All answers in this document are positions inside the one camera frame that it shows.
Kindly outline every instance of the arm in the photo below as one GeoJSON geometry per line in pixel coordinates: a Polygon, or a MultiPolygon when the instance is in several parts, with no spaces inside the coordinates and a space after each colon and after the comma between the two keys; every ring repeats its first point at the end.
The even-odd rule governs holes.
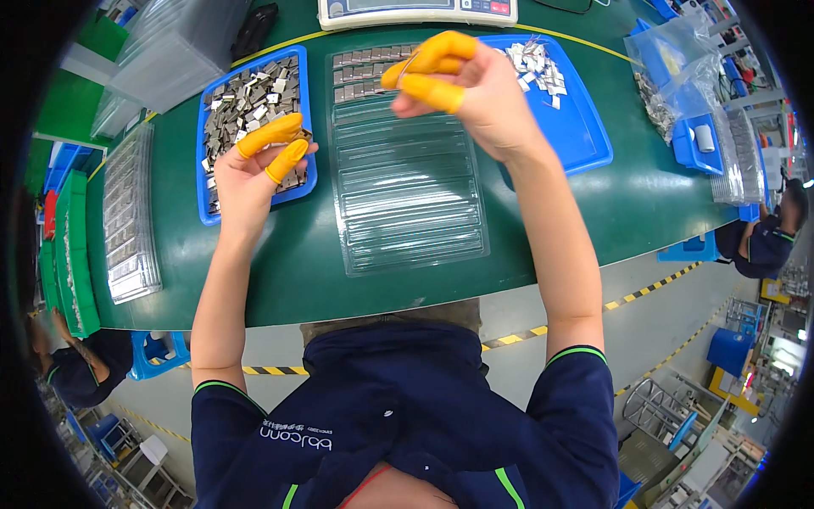
{"type": "Polygon", "coordinates": [[[59,335],[62,337],[62,339],[64,339],[66,343],[70,344],[82,356],[82,358],[85,359],[85,362],[88,363],[88,366],[90,366],[90,369],[94,373],[96,382],[101,384],[103,381],[107,380],[107,377],[110,376],[110,368],[108,368],[107,364],[105,364],[104,361],[100,359],[93,350],[88,348],[86,344],[83,344],[81,340],[71,336],[71,332],[68,330],[68,323],[65,321],[65,317],[62,316],[56,307],[51,310],[51,317],[54,320],[54,326],[56,327],[56,330],[59,331],[59,335]]]}
{"type": "Polygon", "coordinates": [[[751,222],[746,225],[746,229],[743,231],[743,236],[741,237],[741,243],[737,247],[737,254],[741,255],[742,257],[749,260],[749,238],[752,236],[752,233],[755,231],[755,226],[759,223],[759,221],[751,222]]]}
{"type": "Polygon", "coordinates": [[[282,178],[306,153],[317,150],[297,140],[286,147],[261,150],[269,143],[290,142],[302,129],[302,115],[287,115],[258,129],[215,163],[221,201],[221,236],[192,323],[192,384],[228,382],[246,392],[241,359],[246,343],[246,292],[249,266],[269,216],[271,198],[282,178]]]}
{"type": "Polygon", "coordinates": [[[438,110],[455,114],[511,174],[549,318],[547,356],[576,344],[603,350],[602,282],[593,245],[511,63],[473,37],[445,32],[419,47],[410,72],[402,72],[405,64],[382,77],[384,86],[402,90],[394,112],[400,117],[438,110]],[[564,295],[567,287],[580,293],[564,295]]]}

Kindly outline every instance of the hand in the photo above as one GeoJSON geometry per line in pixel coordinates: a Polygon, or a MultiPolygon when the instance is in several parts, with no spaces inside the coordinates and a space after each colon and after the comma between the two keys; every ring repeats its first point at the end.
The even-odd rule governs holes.
{"type": "Polygon", "coordinates": [[[245,239],[253,246],[269,216],[278,184],[294,168],[304,169],[305,154],[318,149],[303,139],[302,115],[292,113],[249,133],[215,161],[217,196],[221,202],[221,234],[245,239]],[[262,150],[269,143],[285,147],[262,150]]]}
{"type": "Polygon", "coordinates": [[[65,317],[59,312],[59,309],[56,309],[56,306],[51,309],[51,321],[62,339],[70,341],[73,338],[71,331],[68,330],[68,322],[65,321],[65,317]]]}
{"type": "Polygon", "coordinates": [[[383,86],[401,89],[391,105],[398,117],[454,114],[492,158],[504,163],[547,144],[504,55],[458,32],[430,37],[416,52],[400,81],[407,61],[382,76],[383,86]]]}

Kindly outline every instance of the small white label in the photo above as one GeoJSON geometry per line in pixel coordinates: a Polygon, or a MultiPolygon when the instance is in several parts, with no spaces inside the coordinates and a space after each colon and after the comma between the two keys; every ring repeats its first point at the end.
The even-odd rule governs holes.
{"type": "Polygon", "coordinates": [[[138,119],[140,119],[141,117],[142,117],[141,113],[134,116],[133,119],[130,122],[128,122],[127,125],[125,126],[125,132],[131,130],[133,126],[138,123],[138,119]]]}

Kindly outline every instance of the dark hair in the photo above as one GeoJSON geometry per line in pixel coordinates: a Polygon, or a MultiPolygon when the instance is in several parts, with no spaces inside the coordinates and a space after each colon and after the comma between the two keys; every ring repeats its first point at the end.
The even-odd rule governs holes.
{"type": "Polygon", "coordinates": [[[786,181],[786,191],[794,205],[799,210],[796,230],[799,230],[808,219],[808,194],[803,187],[803,181],[799,178],[791,178],[786,181]]]}

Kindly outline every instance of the person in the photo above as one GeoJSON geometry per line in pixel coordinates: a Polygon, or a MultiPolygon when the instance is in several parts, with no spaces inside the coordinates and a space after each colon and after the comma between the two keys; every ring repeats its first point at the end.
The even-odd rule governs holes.
{"type": "Polygon", "coordinates": [[[59,396],[73,408],[90,408],[107,399],[133,366],[128,331],[99,329],[84,340],[71,335],[65,317],[51,310],[54,328],[68,344],[57,348],[46,329],[32,320],[32,362],[59,396]]]}
{"type": "Polygon", "coordinates": [[[769,213],[760,204],[756,222],[735,221],[715,230],[720,255],[751,279],[776,278],[789,260],[794,238],[808,219],[808,197],[798,178],[786,182],[781,202],[769,213]]]}
{"type": "Polygon", "coordinates": [[[528,407],[490,390],[472,330],[409,319],[319,334],[305,346],[302,385],[271,412],[249,397],[241,357],[252,250],[277,182],[318,149],[298,140],[262,150],[297,131],[289,115],[215,164],[221,232],[191,336],[202,508],[581,509],[618,500],[599,267],[562,165],[505,56],[455,32],[417,52],[405,72],[401,63],[383,76],[400,89],[394,113],[457,115],[517,190],[549,321],[528,407]]]}

